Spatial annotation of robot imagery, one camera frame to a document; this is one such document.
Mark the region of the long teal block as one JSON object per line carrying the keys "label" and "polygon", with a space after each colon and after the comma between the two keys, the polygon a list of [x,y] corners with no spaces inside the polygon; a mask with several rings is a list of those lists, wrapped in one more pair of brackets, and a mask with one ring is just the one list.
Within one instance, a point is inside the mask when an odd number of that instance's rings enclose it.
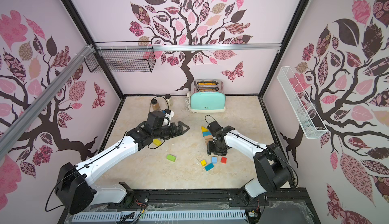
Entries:
{"label": "long teal block", "polygon": [[206,136],[209,136],[209,135],[212,135],[212,134],[211,134],[209,131],[206,131],[206,132],[203,132],[202,135],[203,135],[204,137],[206,137]]}

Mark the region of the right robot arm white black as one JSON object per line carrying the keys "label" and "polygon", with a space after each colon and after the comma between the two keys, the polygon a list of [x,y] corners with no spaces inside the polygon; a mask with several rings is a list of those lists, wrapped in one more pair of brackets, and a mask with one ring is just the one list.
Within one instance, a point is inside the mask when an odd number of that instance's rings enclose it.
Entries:
{"label": "right robot arm white black", "polygon": [[222,127],[217,121],[208,124],[212,140],[207,144],[208,154],[226,156],[235,149],[254,162],[256,178],[243,187],[243,193],[253,199],[261,194],[273,193],[292,180],[292,167],[276,144],[260,144],[239,133],[234,127]]}

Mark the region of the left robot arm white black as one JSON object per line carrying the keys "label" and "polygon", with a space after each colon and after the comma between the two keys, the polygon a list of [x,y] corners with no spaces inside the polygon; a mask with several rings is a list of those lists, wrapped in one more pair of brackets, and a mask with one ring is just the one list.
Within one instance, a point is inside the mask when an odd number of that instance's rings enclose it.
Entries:
{"label": "left robot arm white black", "polygon": [[121,203],[130,193],[124,183],[114,187],[100,187],[95,181],[105,172],[130,155],[148,147],[155,139],[169,140],[189,131],[190,127],[181,121],[172,123],[174,112],[152,111],[147,120],[128,130],[120,141],[81,163],[64,164],[58,174],[53,193],[69,214],[84,211],[88,206],[105,203]]}

